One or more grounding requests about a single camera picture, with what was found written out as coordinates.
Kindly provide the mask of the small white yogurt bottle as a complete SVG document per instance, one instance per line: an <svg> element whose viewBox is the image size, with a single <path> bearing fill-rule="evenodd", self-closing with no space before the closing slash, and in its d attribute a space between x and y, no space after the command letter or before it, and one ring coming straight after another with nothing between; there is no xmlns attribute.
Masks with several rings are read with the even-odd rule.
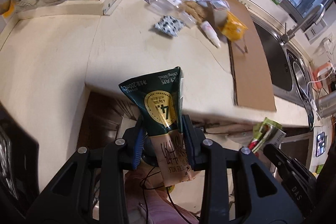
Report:
<svg viewBox="0 0 336 224"><path fill-rule="evenodd" d="M216 31L213 29L210 23L208 21L204 21L201 23L200 26L201 26L202 31L206 34L206 36L213 43L213 45L217 48L220 48L221 41L219 40L219 37Z"/></svg>

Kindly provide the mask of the red green snack wrapper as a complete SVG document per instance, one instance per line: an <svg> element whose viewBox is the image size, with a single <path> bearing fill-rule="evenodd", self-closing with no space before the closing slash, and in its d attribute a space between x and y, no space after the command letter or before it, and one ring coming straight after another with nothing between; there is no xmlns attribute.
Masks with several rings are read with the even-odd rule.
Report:
<svg viewBox="0 0 336 224"><path fill-rule="evenodd" d="M279 147L285 137L286 133L283 132L281 124L265 118L263 122L253 127L253 136L248 148L253 153L257 153L268 144Z"/></svg>

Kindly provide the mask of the clear plastic water bottle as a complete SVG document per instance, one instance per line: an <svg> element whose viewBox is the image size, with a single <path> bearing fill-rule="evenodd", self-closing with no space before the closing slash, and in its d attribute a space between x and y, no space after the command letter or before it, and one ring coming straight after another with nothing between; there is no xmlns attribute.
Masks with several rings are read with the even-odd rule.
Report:
<svg viewBox="0 0 336 224"><path fill-rule="evenodd" d="M197 24L196 19L187 13L186 5L181 0L149 0L150 7L161 15L171 15L188 27L193 28Z"/></svg>

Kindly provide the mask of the large white brown milk carton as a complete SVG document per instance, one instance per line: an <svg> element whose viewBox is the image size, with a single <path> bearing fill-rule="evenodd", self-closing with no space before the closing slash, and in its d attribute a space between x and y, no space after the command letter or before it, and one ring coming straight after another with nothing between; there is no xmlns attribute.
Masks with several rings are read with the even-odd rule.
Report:
<svg viewBox="0 0 336 224"><path fill-rule="evenodd" d="M215 26L222 26L227 19L230 5L225 0L210 0L209 5L213 12Z"/></svg>

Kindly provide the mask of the pink phone stand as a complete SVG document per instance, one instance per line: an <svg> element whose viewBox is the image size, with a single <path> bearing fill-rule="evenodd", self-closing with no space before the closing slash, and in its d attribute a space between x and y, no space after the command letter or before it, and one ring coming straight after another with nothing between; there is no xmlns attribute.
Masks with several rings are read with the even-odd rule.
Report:
<svg viewBox="0 0 336 224"><path fill-rule="evenodd" d="M334 74L334 65L328 61L313 71L314 87L322 89L322 82Z"/></svg>

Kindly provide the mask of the black white patterned wrapper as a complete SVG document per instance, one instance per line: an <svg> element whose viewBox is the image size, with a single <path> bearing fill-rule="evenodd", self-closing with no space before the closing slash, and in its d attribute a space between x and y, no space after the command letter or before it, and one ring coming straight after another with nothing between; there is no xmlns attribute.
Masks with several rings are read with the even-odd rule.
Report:
<svg viewBox="0 0 336 224"><path fill-rule="evenodd" d="M171 15L161 17L154 28L165 35L177 37L181 29L185 27L185 23Z"/></svg>

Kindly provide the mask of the stainless steel sink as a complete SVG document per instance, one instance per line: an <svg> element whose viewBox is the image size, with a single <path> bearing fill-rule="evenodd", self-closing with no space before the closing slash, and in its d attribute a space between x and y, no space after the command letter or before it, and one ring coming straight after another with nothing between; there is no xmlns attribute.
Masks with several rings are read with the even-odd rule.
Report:
<svg viewBox="0 0 336 224"><path fill-rule="evenodd" d="M264 49L273 91L276 97L304 107L301 88L310 81L302 55L290 43L283 43L280 33L271 25L251 14Z"/></svg>

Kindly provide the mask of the steel mesh strainer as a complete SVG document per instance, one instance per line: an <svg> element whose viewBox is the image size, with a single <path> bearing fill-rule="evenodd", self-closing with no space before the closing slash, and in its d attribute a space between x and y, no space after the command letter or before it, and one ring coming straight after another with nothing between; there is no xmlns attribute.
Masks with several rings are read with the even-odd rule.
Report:
<svg viewBox="0 0 336 224"><path fill-rule="evenodd" d="M12 15L15 10L15 2L14 0L1 0L0 2L0 11L1 16L4 18L8 18Z"/></svg>

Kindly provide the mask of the tan loofah scrubber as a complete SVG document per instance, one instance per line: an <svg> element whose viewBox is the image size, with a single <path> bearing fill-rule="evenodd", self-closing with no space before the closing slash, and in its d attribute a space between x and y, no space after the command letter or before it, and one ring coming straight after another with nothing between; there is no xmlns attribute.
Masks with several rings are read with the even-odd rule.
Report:
<svg viewBox="0 0 336 224"><path fill-rule="evenodd" d="M184 1L185 12L192 16L198 24L201 24L207 18L207 10L194 1Z"/></svg>

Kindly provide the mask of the brown cardboard sheet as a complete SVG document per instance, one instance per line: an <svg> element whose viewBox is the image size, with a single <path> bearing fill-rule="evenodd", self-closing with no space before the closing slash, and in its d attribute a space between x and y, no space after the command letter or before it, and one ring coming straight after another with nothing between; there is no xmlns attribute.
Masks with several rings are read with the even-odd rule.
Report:
<svg viewBox="0 0 336 224"><path fill-rule="evenodd" d="M248 30L244 38L230 44L235 103L263 111L276 111L273 85L263 46L248 9L237 0L228 0L230 12Z"/></svg>

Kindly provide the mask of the green and tan milk carton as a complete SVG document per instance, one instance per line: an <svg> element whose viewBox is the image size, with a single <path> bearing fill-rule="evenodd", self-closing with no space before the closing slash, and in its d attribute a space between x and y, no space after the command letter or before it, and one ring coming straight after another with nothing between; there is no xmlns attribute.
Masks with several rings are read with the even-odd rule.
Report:
<svg viewBox="0 0 336 224"><path fill-rule="evenodd" d="M165 186L191 181L198 174L183 144L180 67L128 79L118 85L139 108Z"/></svg>

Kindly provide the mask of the chrome kitchen faucet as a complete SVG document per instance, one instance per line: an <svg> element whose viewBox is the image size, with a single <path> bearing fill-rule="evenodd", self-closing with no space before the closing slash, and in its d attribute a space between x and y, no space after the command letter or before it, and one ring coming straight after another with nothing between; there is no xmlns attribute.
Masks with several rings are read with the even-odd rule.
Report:
<svg viewBox="0 0 336 224"><path fill-rule="evenodd" d="M292 38L295 37L295 33L300 30L304 25L308 23L319 23L325 14L325 7L323 4L318 4L307 15L300 21L295 27L292 29L285 31L285 33L281 36L281 40L284 44L289 42Z"/></svg>

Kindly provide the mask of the yellow paper bag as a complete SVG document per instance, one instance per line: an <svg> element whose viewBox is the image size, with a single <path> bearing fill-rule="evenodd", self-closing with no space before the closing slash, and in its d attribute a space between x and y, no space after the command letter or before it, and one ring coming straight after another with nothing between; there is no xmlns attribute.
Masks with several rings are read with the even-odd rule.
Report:
<svg viewBox="0 0 336 224"><path fill-rule="evenodd" d="M244 38L248 27L232 14L232 12L227 11L226 20L221 26L218 26L218 29L228 40L235 42Z"/></svg>

